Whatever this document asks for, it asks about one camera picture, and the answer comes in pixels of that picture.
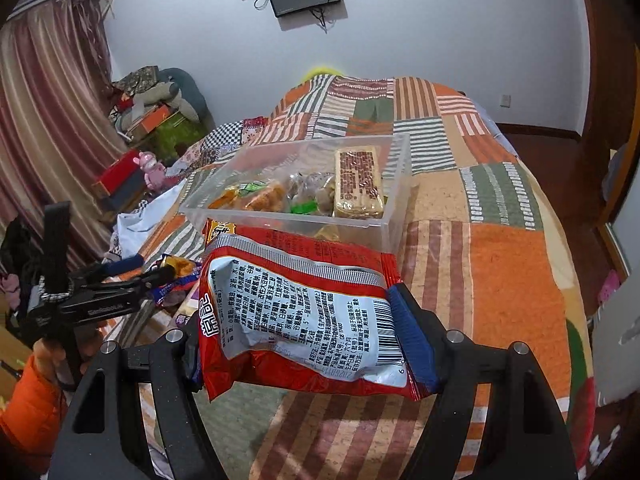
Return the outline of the person left hand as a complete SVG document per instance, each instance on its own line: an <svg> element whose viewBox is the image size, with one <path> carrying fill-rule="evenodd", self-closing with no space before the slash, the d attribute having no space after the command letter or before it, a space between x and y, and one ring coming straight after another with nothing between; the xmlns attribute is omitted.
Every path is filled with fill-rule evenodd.
<svg viewBox="0 0 640 480"><path fill-rule="evenodd" d="M90 361L100 350L103 342L102 330L97 328L93 331L90 338L86 339L79 347L81 356L80 372L84 374L89 367ZM66 360L66 352L59 344L53 340L40 338L32 347L32 356L34 357L34 367L36 371L51 384L58 381L56 373Z"/></svg>

